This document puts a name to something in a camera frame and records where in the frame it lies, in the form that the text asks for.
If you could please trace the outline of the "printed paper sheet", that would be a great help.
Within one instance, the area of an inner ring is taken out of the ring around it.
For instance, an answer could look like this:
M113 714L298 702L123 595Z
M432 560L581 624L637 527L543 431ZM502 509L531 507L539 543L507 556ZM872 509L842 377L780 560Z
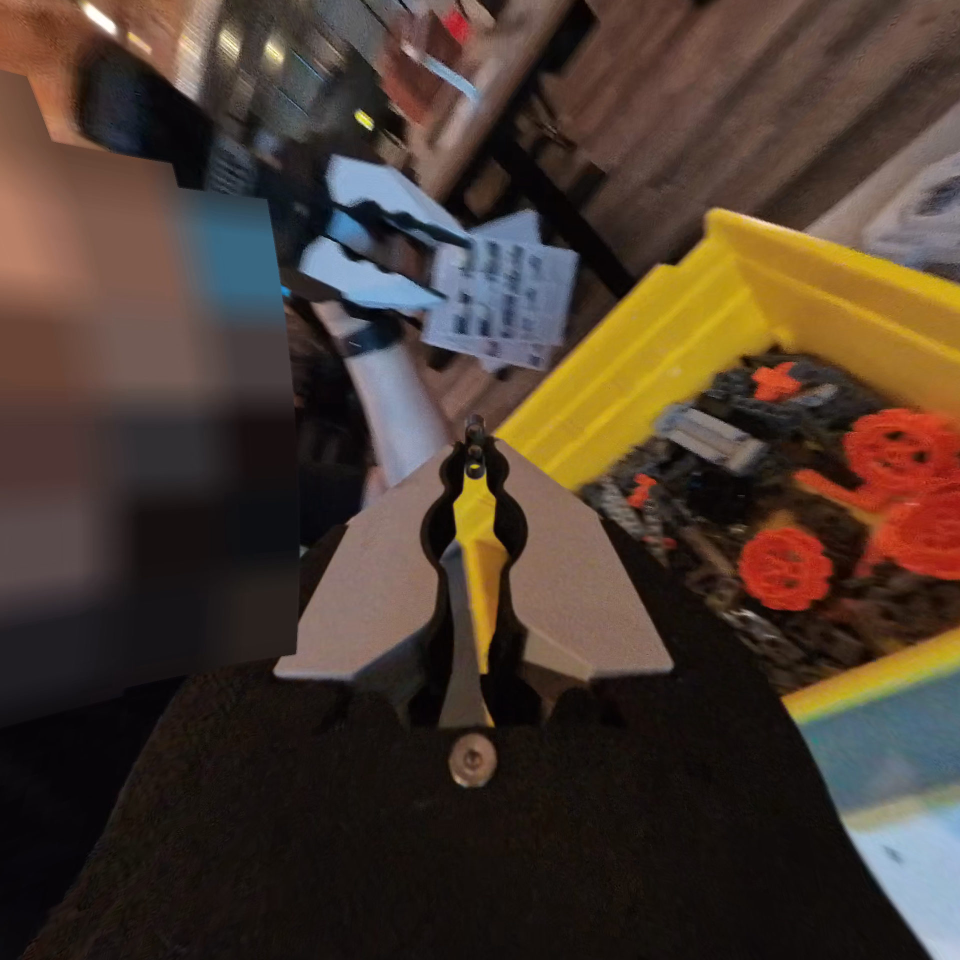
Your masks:
M443 301L424 317L427 346L504 367L546 371L566 338L578 254L542 242L531 209L475 227L468 246L436 248L430 282Z

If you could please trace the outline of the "white control hub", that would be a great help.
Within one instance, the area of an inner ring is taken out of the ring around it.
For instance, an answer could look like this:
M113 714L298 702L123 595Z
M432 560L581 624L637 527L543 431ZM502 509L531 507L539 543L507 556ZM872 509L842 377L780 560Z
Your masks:
M865 226L861 250L958 281L958 152L925 167Z

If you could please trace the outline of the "person's black clothing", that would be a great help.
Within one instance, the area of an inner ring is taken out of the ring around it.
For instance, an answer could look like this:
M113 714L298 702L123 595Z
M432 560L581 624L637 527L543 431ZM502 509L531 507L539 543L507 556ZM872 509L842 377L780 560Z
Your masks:
M82 870L184 676L1 732L1 957L18 958Z

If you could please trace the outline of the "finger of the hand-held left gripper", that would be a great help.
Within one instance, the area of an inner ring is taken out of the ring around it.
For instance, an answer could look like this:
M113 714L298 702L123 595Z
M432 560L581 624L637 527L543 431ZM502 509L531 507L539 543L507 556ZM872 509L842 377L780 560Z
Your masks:
M340 302L366 309L432 309L448 299L371 260L351 258L326 237L307 245L299 259L298 295L314 304Z
M365 226L422 242L473 245L471 235L448 210L392 166L333 154L325 180L334 206Z

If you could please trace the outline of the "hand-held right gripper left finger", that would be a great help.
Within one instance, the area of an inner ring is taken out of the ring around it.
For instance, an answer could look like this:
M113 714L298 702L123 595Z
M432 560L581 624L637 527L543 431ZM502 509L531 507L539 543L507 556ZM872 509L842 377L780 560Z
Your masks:
M457 441L345 524L274 677L374 693L407 723L438 727L454 656L443 558L460 495Z

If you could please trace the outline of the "pile of small building parts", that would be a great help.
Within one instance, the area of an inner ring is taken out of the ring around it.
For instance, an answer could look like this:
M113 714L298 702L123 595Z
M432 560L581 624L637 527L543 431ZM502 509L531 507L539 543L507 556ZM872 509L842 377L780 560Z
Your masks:
M753 371L794 362L798 395L753 399ZM958 628L959 580L881 560L878 527L890 509L946 485L894 493L865 486L844 436L889 408L936 413L896 399L843 367L778 348L747 354L694 397L669 404L650 438L582 487L582 500L617 524L729 626L780 694L807 689ZM738 575L746 543L765 529L818 538L833 563L829 594L802 611L773 610Z

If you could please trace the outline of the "yellow plastic bin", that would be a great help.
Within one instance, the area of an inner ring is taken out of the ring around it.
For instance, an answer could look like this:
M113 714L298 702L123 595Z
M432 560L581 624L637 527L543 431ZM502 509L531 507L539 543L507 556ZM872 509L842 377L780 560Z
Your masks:
M693 251L639 282L498 429L499 439L580 497L651 437L664 407L694 398L744 355L773 349L815 355L958 421L956 284L714 210ZM606 532L652 556L597 514ZM738 638L653 556L651 566L670 584L682 627L701 610ZM958 628L783 695L807 720L955 673Z

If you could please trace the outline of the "orange round-hole gear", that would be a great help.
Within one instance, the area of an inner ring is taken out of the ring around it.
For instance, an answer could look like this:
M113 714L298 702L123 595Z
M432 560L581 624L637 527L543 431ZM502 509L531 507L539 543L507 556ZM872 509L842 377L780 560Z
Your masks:
M875 531L882 561L924 577L959 580L959 486L941 486L898 503Z
M834 564L814 534L781 526L746 542L737 571L747 594L765 608L798 613L828 596Z

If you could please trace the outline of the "black desk leg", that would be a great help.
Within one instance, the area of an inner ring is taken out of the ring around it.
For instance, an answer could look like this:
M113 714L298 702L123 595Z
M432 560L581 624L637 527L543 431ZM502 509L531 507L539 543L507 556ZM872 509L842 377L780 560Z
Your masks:
M490 144L490 157L510 179L510 187L528 200L559 237L617 299L626 297L637 279L614 250L570 199L510 134L498 134Z

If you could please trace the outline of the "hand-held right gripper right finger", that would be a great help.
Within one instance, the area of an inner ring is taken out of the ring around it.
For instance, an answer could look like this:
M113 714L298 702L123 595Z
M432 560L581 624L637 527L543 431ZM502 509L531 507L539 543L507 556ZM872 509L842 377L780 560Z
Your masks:
M506 558L486 654L496 726L536 725L529 668L568 687L668 675L674 659L598 513L501 438L485 444L492 534Z

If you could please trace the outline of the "orange spoked gear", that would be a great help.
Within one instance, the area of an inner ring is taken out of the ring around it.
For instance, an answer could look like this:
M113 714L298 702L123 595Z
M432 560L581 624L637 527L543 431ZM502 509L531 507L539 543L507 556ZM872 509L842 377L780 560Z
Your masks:
M842 439L846 462L865 486L914 493L954 479L959 434L941 414L889 408L864 415Z

